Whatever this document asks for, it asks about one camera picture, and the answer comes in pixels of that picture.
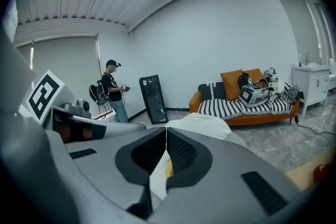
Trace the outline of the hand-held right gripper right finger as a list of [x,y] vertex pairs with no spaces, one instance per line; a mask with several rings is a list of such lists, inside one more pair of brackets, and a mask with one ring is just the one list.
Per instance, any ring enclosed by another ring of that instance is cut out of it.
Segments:
[[280,170],[249,149],[191,131],[167,129],[170,142],[192,154],[174,169],[159,224],[298,224],[313,190],[300,191]]

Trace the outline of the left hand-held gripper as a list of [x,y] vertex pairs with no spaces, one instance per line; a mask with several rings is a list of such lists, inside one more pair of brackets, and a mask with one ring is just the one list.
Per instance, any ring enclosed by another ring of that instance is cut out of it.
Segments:
[[92,126],[92,138],[111,138],[146,130],[141,123],[116,123],[93,120],[71,115],[61,108],[78,99],[68,87],[50,70],[36,83],[26,100],[26,105],[33,118],[46,130],[57,132],[62,141],[70,142],[70,126],[85,124]]

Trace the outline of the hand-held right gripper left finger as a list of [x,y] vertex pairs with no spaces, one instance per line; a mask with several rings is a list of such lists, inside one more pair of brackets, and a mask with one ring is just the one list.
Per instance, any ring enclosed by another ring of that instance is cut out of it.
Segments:
[[116,166],[117,151],[146,138],[165,140],[166,129],[152,128],[103,140],[64,144],[55,131],[47,131],[52,158],[75,202],[79,224],[168,224],[168,216],[151,211],[149,174],[131,167],[130,156],[120,158],[144,185],[133,184]]

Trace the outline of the orange square cushion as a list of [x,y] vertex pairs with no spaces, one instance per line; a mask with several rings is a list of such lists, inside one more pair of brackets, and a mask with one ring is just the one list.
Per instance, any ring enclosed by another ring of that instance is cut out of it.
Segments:
[[261,73],[259,68],[251,70],[243,70],[242,72],[248,74],[248,77],[252,79],[253,82],[257,82],[260,79],[263,79],[263,74]]
[[236,100],[239,94],[238,79],[243,74],[242,70],[221,73],[221,78],[224,84],[226,99]]

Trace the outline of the person's left hand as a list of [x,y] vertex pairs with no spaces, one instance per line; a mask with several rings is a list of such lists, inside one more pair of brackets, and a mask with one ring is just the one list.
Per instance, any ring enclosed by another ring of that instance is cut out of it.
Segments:
[[70,126],[70,142],[83,142],[92,140],[92,126],[73,124]]

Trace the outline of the black glass-door cabinet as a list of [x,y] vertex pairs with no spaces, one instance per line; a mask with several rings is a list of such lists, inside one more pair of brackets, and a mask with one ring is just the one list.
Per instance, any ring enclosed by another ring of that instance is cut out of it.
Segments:
[[167,113],[158,75],[142,77],[139,84],[145,108],[152,124],[167,123]]

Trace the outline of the white egg-shaped beanbag chair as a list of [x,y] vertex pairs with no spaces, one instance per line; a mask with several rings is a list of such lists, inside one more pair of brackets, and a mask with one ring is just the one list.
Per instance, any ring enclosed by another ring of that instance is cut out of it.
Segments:
[[[174,127],[196,132],[201,135],[216,138],[218,140],[225,140],[246,147],[245,142],[231,131],[225,121],[214,116],[191,113],[183,119],[169,121],[165,127]],[[168,152],[164,151],[150,176],[150,191],[153,203],[162,202],[166,198],[166,182],[171,176],[173,176],[171,158]]]

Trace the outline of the black white striped blanket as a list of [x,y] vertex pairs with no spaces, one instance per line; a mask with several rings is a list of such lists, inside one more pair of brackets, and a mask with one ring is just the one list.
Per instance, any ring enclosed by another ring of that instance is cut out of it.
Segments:
[[276,99],[272,104],[266,102],[253,108],[246,107],[239,100],[227,100],[224,84],[212,82],[198,86],[201,101],[195,112],[215,116],[224,120],[243,115],[286,115],[290,114],[293,105],[283,99]]

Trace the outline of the light wooden coffee table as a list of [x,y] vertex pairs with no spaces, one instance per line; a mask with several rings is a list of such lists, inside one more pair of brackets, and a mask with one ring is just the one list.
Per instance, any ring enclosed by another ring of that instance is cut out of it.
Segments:
[[287,172],[286,175],[295,184],[295,186],[303,192],[315,185],[313,183],[313,170],[318,165],[331,164],[334,159],[335,152],[336,149],[331,148],[320,154],[318,157],[315,157],[313,160]]

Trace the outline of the orange sofa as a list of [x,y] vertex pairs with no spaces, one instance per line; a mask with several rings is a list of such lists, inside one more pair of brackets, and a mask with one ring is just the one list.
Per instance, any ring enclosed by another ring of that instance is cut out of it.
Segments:
[[[275,99],[282,99],[281,96],[282,96],[282,93],[280,94],[279,97],[276,97]],[[189,111],[191,113],[196,113],[195,109],[196,109],[196,106],[200,103],[200,101],[201,101],[200,92],[197,91],[189,102]],[[228,119],[228,120],[223,119],[223,120],[230,126],[257,125],[257,124],[277,122],[277,121],[281,121],[285,119],[297,120],[298,119],[297,113],[298,113],[300,101],[297,101],[295,104],[293,104],[293,108],[290,114],[286,114],[286,115],[243,115],[237,118]]]

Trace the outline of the grey spare gripper device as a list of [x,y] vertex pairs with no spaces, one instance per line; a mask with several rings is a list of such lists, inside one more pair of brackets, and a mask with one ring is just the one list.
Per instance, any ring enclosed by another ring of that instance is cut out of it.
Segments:
[[269,99],[269,90],[252,83],[242,87],[238,99],[247,108],[260,106]]

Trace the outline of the white fabric bag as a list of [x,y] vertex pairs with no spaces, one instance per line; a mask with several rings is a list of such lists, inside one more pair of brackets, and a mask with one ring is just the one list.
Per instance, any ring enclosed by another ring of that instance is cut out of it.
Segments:
[[270,79],[268,82],[268,90],[270,97],[277,96],[284,92],[285,82],[278,78]]

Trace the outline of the red hardcover book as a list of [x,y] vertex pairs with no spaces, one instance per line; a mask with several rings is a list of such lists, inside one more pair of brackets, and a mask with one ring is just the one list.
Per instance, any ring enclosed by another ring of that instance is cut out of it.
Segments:
[[330,166],[331,166],[330,163],[322,164],[322,165],[318,165],[313,170],[313,183],[314,184],[320,183],[325,178]]

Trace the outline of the grey knitted throw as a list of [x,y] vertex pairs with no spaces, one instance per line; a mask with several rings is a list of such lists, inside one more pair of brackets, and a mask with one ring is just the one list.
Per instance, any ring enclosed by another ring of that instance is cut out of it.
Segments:
[[286,86],[284,92],[282,93],[281,98],[293,105],[297,101],[300,101],[301,99],[304,99],[304,93],[298,86]]

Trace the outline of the grey white crumpled cloth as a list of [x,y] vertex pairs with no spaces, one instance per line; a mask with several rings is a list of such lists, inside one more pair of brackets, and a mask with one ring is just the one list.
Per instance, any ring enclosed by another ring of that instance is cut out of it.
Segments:
[[267,80],[278,80],[278,75],[275,68],[270,67],[269,69],[265,70],[263,73],[263,78]]

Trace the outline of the white vanity cabinet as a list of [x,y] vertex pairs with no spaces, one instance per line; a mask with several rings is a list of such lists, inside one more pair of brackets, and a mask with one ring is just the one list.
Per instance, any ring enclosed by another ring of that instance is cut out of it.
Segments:
[[298,86],[304,95],[304,99],[301,100],[302,115],[305,115],[308,106],[321,102],[326,104],[329,74],[330,67],[326,65],[292,65],[292,84]]

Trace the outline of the white low cabinet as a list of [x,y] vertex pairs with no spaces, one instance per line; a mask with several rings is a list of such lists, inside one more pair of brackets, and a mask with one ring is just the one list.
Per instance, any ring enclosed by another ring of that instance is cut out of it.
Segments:
[[335,88],[336,88],[336,74],[329,74],[326,97],[328,97],[329,91]]

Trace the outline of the grey roller blind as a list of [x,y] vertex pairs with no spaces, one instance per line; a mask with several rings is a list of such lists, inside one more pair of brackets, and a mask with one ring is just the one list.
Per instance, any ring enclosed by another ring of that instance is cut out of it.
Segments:
[[311,63],[320,64],[320,48],[316,27],[306,0],[280,0],[295,37],[298,57],[305,63],[306,54],[312,54]]

